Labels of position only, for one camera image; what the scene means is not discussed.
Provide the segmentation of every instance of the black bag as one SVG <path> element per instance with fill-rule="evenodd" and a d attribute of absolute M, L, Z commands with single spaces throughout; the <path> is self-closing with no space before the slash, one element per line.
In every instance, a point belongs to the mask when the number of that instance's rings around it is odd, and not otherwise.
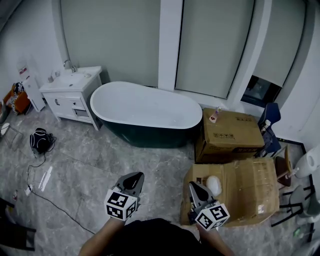
<path fill-rule="evenodd" d="M 54 143 L 53 135 L 48 134 L 45 129 L 37 128 L 35 132 L 30 135 L 30 147 L 33 153 L 43 154 Z"/>

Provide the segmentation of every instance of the dark green bathtub exterior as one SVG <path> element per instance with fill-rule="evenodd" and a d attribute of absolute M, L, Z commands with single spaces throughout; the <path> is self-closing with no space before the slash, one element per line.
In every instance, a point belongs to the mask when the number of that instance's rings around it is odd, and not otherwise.
<path fill-rule="evenodd" d="M 130 145 L 156 149 L 173 149 L 184 146 L 198 134 L 201 123 L 188 129 L 171 129 L 100 120 L 115 135 Z"/>

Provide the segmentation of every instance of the white vanity cabinet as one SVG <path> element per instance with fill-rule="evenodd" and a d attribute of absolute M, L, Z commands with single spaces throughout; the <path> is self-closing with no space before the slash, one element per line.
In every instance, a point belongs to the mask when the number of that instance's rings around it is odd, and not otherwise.
<path fill-rule="evenodd" d="M 93 124 L 94 128 L 99 130 L 101 125 L 91 110 L 90 96 L 102 85 L 100 73 L 101 67 L 79 68 L 75 73 L 66 70 L 52 83 L 44 84 L 40 88 L 59 122 L 61 118 L 72 119 Z"/>

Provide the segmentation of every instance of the marker cube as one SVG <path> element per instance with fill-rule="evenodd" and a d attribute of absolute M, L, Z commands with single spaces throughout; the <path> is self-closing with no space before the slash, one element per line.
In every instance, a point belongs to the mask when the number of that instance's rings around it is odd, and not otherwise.
<path fill-rule="evenodd" d="M 105 213 L 118 220 L 126 221 L 137 210 L 138 199 L 109 189 L 104 199 Z"/>
<path fill-rule="evenodd" d="M 224 203 L 200 211 L 195 221 L 205 230 L 212 230 L 222 226 L 230 215 Z"/>

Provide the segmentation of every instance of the cabinet door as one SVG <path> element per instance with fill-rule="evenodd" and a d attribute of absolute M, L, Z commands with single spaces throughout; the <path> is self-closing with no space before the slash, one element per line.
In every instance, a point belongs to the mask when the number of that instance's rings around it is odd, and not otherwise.
<path fill-rule="evenodd" d="M 52 112 L 62 118 L 76 118 L 75 112 L 71 107 L 70 100 L 64 97 L 45 96 L 46 102 Z"/>

